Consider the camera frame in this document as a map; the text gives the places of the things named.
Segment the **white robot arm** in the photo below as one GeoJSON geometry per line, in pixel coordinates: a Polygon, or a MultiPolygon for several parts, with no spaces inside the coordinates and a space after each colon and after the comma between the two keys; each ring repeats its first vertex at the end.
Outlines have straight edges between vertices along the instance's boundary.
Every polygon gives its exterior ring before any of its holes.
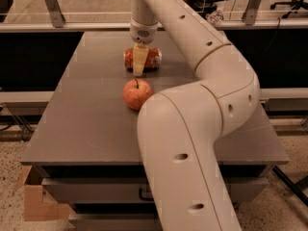
{"type": "Polygon", "coordinates": [[[155,93],[138,116],[141,159],[163,230],[242,231],[214,145],[254,113],[258,77],[227,37],[183,0],[141,1],[197,78],[155,93]]]}

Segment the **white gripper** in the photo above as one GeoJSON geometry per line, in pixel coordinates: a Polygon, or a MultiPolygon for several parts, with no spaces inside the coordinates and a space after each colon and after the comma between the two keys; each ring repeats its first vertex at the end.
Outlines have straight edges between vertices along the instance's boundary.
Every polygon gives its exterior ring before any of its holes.
{"type": "Polygon", "coordinates": [[[156,37],[158,24],[143,25],[132,19],[130,23],[130,36],[136,44],[133,47],[133,74],[142,76],[150,44],[156,37]]]}

